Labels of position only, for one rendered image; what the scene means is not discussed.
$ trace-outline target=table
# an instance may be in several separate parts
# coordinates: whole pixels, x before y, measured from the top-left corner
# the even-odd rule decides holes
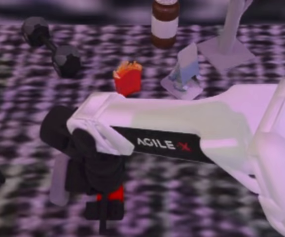
[[[0,26],[0,237],[95,236],[98,222],[82,217],[86,196],[67,207],[49,203],[50,172],[58,154],[39,139],[39,125],[54,105],[77,106],[96,90],[114,91],[112,71],[123,60],[143,65],[142,91],[132,97],[171,98],[160,80],[192,41],[217,34],[218,26],[183,26],[170,50],[150,45],[149,26],[52,26],[56,44],[78,47],[84,70],[60,79],[50,52],[32,49],[20,26]],[[285,25],[242,26],[239,39],[257,56],[224,75],[199,55],[200,98],[237,83],[277,83],[285,77]],[[218,167],[147,155],[127,163],[126,215],[111,222],[123,237],[276,237],[254,194]]]

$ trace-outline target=dumbbell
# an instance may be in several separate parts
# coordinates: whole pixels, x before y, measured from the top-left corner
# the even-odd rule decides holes
[[[42,17],[26,19],[21,28],[24,40],[32,47],[45,45],[52,51],[52,63],[60,77],[72,78],[81,68],[80,55],[70,45],[59,46],[51,41],[49,27]]]

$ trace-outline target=dark background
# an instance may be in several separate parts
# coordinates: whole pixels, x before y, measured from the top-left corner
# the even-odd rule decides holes
[[[153,0],[0,0],[0,23],[149,24]],[[229,0],[180,0],[181,24],[222,24]],[[285,23],[285,0],[255,0],[243,24]]]

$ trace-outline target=bottle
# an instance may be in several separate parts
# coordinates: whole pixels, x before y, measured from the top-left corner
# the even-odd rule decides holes
[[[154,0],[151,16],[151,41],[157,48],[171,48],[177,39],[178,0]]]

